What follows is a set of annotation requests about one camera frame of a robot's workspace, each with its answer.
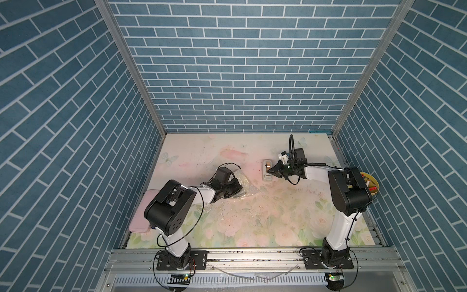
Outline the clear bubble wrap sheet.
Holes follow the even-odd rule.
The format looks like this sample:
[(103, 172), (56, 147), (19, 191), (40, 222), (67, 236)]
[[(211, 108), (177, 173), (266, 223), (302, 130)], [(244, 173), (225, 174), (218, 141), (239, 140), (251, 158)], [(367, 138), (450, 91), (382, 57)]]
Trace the clear bubble wrap sheet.
[(249, 212), (261, 193), (241, 170), (232, 171), (226, 167), (217, 170), (203, 187), (214, 191), (214, 197), (205, 200), (204, 207), (222, 217)]

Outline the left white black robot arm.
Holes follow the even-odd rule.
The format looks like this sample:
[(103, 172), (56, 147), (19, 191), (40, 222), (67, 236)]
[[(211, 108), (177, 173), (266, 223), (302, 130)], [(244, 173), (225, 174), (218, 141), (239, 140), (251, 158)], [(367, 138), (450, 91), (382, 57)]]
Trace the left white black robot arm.
[(190, 208), (200, 204), (203, 213), (207, 205), (231, 198), (243, 189), (229, 165), (221, 164), (211, 179), (200, 186), (186, 187), (176, 180), (168, 180), (144, 210), (150, 227), (162, 236), (163, 243), (159, 246), (169, 259), (177, 260), (181, 266), (187, 265), (191, 253), (187, 234), (181, 231)]

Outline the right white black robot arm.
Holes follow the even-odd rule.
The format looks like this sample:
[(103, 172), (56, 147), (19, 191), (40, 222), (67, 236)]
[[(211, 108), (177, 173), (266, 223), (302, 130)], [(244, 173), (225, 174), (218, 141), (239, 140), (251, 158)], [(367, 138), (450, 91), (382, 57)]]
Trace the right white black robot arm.
[(332, 203), (337, 212), (328, 236), (324, 238), (320, 252), (321, 262), (327, 268), (353, 266), (350, 257), (350, 239), (373, 195), (356, 167), (333, 167), (326, 163), (309, 163), (301, 148), (290, 148), (278, 156), (273, 164), (263, 163), (263, 174), (283, 178), (290, 182), (292, 176), (299, 180), (316, 180), (328, 183)]

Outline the yellow pen cup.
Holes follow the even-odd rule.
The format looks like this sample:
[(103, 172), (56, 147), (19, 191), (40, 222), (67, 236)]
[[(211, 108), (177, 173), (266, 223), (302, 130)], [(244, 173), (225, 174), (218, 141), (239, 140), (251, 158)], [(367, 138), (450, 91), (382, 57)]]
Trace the yellow pen cup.
[(364, 182), (366, 183), (367, 188), (369, 189), (370, 187), (377, 187), (378, 191), (377, 192), (370, 192), (372, 196), (376, 196), (379, 193), (379, 182), (370, 174), (366, 172), (360, 172), (362, 178), (364, 179)]

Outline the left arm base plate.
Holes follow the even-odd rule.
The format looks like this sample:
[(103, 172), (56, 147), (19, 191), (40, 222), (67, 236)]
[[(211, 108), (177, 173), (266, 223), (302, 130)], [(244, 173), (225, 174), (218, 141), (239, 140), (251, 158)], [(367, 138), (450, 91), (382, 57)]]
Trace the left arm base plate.
[(156, 254), (155, 267), (157, 271), (205, 270), (208, 254), (205, 250), (188, 249), (181, 257), (175, 257), (168, 251), (161, 250)]

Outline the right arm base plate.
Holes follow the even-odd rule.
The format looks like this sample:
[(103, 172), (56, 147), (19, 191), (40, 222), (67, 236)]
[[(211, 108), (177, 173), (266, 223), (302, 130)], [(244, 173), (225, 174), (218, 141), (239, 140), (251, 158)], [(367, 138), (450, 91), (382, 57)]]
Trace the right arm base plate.
[(299, 250), (299, 255), (304, 260), (307, 270), (354, 269), (354, 264), (348, 248), (340, 251), (333, 251), (325, 248), (318, 250), (305, 247)]

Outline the aluminium front rail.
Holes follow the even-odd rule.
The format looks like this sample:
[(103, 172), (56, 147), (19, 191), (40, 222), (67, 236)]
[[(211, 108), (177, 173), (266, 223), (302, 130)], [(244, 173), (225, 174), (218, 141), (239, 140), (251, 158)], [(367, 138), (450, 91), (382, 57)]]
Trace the aluminium front rail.
[[(206, 255), (192, 260), (192, 271), (229, 273), (316, 271), (345, 272), (403, 271), (405, 266), (395, 248), (381, 246), (352, 247), (353, 268), (325, 266), (317, 248), (204, 248)], [(149, 274), (157, 267), (155, 249), (115, 249), (103, 274)]]

